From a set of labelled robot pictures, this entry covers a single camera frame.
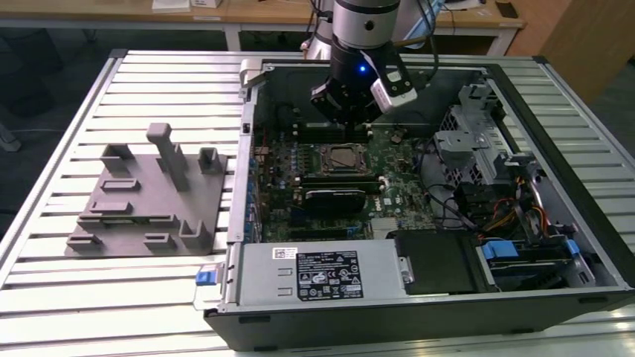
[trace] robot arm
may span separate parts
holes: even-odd
[[[313,89],[313,104],[334,123],[353,128],[417,99],[417,88],[392,42],[401,0],[325,3],[321,11],[333,5],[331,74]],[[331,23],[329,19],[321,21],[318,34],[325,39]]]

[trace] wooden desk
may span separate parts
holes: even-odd
[[[241,31],[302,32],[310,16],[309,0],[225,0],[217,9],[193,7],[190,13],[170,14],[153,13],[153,0],[0,0],[3,27],[222,30],[230,51],[241,51]],[[502,17],[493,0],[454,16],[453,22],[452,14],[442,12],[437,34],[493,36],[489,54],[505,55],[525,21]]]
[[[402,0],[402,7],[412,6],[420,16],[416,0]],[[238,24],[241,30],[297,30],[305,31],[311,17],[307,0],[231,0],[225,21]],[[444,11],[437,20],[440,35],[490,36],[496,40],[489,55],[504,56],[520,29],[524,19],[509,19],[498,11],[494,0],[472,10]]]

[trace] black side panel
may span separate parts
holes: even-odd
[[[574,202],[574,206],[578,209],[589,228],[594,232],[594,235],[609,254],[612,262],[620,270],[622,278],[632,287],[635,287],[635,255],[632,253],[613,223],[606,217],[605,212],[602,212],[602,209],[576,174],[572,165],[565,159],[554,141],[549,137],[549,134],[528,106],[521,93],[518,93],[505,71],[500,65],[490,65],[488,69],[500,89],[502,90],[504,97],[506,97],[508,103],[510,103],[513,107],[512,109],[521,119],[521,125],[528,131],[529,136],[537,145],[538,151],[554,172],[556,177],[552,179],[556,179],[564,185],[565,191],[568,191],[568,195]]]
[[[598,302],[580,303],[578,297],[561,296],[261,315],[210,312],[206,321],[233,350],[310,348],[541,331],[586,312],[618,307],[628,294],[590,297]]]

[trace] barcode sticker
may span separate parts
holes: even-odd
[[[218,16],[194,16],[197,21],[221,21],[221,17]]]
[[[297,259],[298,248],[274,248],[274,259]]]

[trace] wooden cabinet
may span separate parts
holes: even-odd
[[[512,0],[528,26],[510,56],[548,57],[590,103],[625,67],[635,48],[635,1]]]

